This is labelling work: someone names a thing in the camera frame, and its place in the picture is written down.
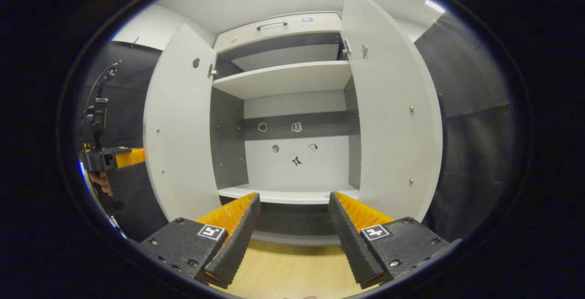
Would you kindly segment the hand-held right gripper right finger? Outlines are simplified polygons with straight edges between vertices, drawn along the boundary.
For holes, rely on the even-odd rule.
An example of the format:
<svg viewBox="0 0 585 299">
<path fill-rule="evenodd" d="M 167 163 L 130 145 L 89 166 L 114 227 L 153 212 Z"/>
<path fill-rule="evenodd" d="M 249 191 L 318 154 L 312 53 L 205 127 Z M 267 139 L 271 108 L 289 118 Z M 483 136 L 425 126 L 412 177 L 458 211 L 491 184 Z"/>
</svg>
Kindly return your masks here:
<svg viewBox="0 0 585 299">
<path fill-rule="evenodd" d="M 406 216 L 393 219 L 340 192 L 328 203 L 343 252 L 362 289 L 400 282 L 449 254 L 460 240 L 447 241 Z"/>
</svg>

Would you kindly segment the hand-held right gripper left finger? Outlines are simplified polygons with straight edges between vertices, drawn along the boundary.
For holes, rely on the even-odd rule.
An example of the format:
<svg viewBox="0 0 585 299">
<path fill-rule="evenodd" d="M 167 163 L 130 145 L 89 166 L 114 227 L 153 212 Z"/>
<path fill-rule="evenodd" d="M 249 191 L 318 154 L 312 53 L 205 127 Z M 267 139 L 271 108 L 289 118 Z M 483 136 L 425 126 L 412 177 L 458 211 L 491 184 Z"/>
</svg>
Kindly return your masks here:
<svg viewBox="0 0 585 299">
<path fill-rule="evenodd" d="M 159 266 L 190 282 L 232 284 L 261 214 L 252 192 L 196 220 L 176 218 L 138 244 Z"/>
</svg>

